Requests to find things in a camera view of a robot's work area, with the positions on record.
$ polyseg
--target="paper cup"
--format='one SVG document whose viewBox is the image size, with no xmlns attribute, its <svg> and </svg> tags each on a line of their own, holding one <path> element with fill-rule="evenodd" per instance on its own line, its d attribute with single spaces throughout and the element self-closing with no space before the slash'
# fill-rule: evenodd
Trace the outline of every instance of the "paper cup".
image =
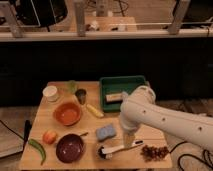
<svg viewBox="0 0 213 171">
<path fill-rule="evenodd" d="M 58 89 L 56 86 L 47 86 L 43 90 L 43 96 L 47 99 L 49 102 L 54 102 L 59 98 Z"/>
</svg>

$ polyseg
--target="brown bowl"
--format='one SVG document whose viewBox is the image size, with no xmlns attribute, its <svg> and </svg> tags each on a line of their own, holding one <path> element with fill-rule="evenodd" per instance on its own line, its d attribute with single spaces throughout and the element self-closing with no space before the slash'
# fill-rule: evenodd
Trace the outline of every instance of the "brown bowl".
<svg viewBox="0 0 213 171">
<path fill-rule="evenodd" d="M 84 142 L 79 135 L 68 134 L 62 137 L 56 147 L 56 156 L 64 163 L 71 163 L 81 158 Z"/>
<path fill-rule="evenodd" d="M 81 118 L 81 108 L 72 102 L 64 103 L 55 109 L 53 116 L 65 126 L 73 125 Z"/>
</svg>

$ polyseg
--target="dark purple bowl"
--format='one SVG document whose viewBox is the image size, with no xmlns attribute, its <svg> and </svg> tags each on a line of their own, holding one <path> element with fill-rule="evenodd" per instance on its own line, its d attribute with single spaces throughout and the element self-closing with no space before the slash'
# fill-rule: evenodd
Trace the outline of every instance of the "dark purple bowl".
<svg viewBox="0 0 213 171">
<path fill-rule="evenodd" d="M 79 135 L 68 134 L 62 137 L 56 147 L 56 156 L 64 163 L 79 160 L 84 151 L 84 142 Z"/>
</svg>

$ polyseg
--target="brush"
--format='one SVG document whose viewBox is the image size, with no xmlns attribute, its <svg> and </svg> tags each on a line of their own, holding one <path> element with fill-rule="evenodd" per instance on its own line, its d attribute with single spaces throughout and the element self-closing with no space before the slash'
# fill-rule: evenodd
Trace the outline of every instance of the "brush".
<svg viewBox="0 0 213 171">
<path fill-rule="evenodd" d="M 132 143 L 132 145 L 128 148 L 126 148 L 124 145 L 118 145 L 118 146 L 114 146 L 114 147 L 103 147 L 101 146 L 99 149 L 98 149 L 98 154 L 101 158 L 103 159 L 109 159 L 112 157 L 112 154 L 115 153 L 115 152 L 118 152 L 120 150 L 128 150 L 128 149 L 131 149 L 131 148 L 134 148 L 134 147 L 137 147 L 137 146 L 140 146 L 143 144 L 143 141 L 142 140 L 137 140 L 137 141 L 134 141 Z"/>
</svg>

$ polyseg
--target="black chair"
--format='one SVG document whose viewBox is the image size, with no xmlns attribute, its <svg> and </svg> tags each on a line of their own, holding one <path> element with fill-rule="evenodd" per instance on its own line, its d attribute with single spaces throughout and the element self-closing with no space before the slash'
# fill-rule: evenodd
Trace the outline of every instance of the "black chair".
<svg viewBox="0 0 213 171">
<path fill-rule="evenodd" d="M 14 6 L 18 20 L 25 25 L 48 27 L 62 21 L 68 13 L 65 0 L 9 0 L 9 2 Z"/>
<path fill-rule="evenodd" d="M 176 1 L 177 3 L 173 10 L 173 16 L 177 10 L 180 0 Z M 190 22 L 190 24 L 183 24 L 182 28 L 210 26 L 211 23 L 205 24 L 204 22 L 209 20 L 211 17 L 213 17 L 213 0 L 191 0 L 188 11 L 183 20 L 183 22 Z"/>
</svg>

